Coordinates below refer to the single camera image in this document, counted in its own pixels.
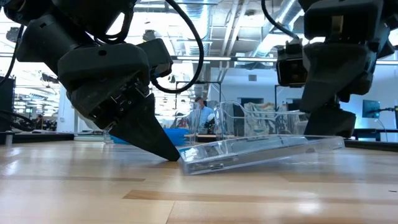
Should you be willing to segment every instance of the person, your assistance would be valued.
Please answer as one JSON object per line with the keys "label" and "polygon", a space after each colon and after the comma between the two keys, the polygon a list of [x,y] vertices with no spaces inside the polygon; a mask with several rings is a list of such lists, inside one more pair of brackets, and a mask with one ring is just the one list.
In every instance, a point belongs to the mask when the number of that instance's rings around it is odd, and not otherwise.
{"label": "person", "polygon": [[199,125],[203,127],[207,121],[207,117],[209,117],[210,114],[214,114],[214,110],[205,106],[205,101],[200,96],[195,99],[195,102],[199,103],[199,105],[200,105],[200,123],[199,123]]}
{"label": "person", "polygon": [[36,129],[43,129],[43,115],[41,114],[37,115],[35,122],[36,122]]}

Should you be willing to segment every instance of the blue container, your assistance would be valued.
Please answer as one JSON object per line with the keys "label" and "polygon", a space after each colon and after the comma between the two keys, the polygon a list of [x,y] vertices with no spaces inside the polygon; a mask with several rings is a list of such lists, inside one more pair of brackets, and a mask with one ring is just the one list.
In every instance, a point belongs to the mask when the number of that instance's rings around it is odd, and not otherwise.
{"label": "blue container", "polygon": [[165,128],[164,132],[174,146],[183,146],[185,142],[185,135],[189,133],[187,129],[181,128]]}
{"label": "blue container", "polygon": [[[187,129],[180,128],[165,128],[164,132],[174,146],[183,146],[185,142],[185,135],[189,133]],[[115,144],[129,144],[128,142],[123,141],[115,136],[111,136],[111,139]]]}

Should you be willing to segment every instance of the wooden tabletop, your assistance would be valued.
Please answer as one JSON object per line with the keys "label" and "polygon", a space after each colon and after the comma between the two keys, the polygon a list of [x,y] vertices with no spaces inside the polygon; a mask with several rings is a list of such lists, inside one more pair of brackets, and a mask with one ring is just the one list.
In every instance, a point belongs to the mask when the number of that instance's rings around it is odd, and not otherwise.
{"label": "wooden tabletop", "polygon": [[398,154],[344,149],[207,175],[127,145],[0,147],[0,223],[398,223]]}

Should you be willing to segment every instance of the ceiling light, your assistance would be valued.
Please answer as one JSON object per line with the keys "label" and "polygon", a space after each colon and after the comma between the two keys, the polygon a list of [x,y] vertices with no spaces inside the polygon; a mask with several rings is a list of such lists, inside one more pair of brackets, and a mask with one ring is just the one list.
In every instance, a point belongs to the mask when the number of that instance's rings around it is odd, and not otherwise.
{"label": "ceiling light", "polygon": [[[180,42],[180,43],[196,43],[196,40],[180,40],[180,39],[178,39],[177,42]],[[203,40],[202,44],[213,44],[213,41],[209,41],[209,40],[205,41],[205,40]]]}
{"label": "ceiling light", "polygon": [[398,61],[392,60],[378,60],[376,65],[398,65]]}
{"label": "ceiling light", "polygon": [[237,58],[238,61],[241,62],[276,62],[277,58]]}
{"label": "ceiling light", "polygon": [[0,57],[12,57],[12,53],[5,53],[5,52],[3,52],[3,53],[0,53]]}
{"label": "ceiling light", "polygon": [[[229,61],[231,60],[230,57],[205,57],[205,60],[210,61]],[[199,57],[195,56],[177,56],[177,60],[199,60]]]}
{"label": "ceiling light", "polygon": [[[187,64],[192,64],[192,62],[198,62],[198,60],[183,60],[183,61],[181,61],[181,63],[187,63]],[[210,61],[204,61],[203,62],[204,64],[210,64]]]}
{"label": "ceiling light", "polygon": [[136,8],[155,8],[155,9],[164,9],[163,4],[136,4],[134,7]]}

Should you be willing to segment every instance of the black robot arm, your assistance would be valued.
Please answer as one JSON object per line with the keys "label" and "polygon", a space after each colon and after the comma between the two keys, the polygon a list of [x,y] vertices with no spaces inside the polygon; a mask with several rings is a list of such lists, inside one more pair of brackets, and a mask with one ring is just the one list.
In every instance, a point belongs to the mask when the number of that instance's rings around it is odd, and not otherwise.
{"label": "black robot arm", "polygon": [[310,113],[305,134],[350,138],[355,114],[340,109],[352,94],[366,94],[376,61],[393,54],[389,34],[398,28],[397,0],[298,0],[304,34],[322,43],[293,40],[278,52],[282,86],[304,86],[300,110]]}
{"label": "black robot arm", "polygon": [[[162,39],[139,45],[124,42],[135,3],[5,0],[0,6],[8,18],[27,27],[16,50],[18,61],[44,62],[66,88],[73,107],[99,128],[176,161],[179,153],[155,118],[155,98],[148,87],[151,81],[171,73],[173,61]],[[121,31],[106,34],[120,13],[124,14]],[[203,50],[192,22],[182,14]]]}

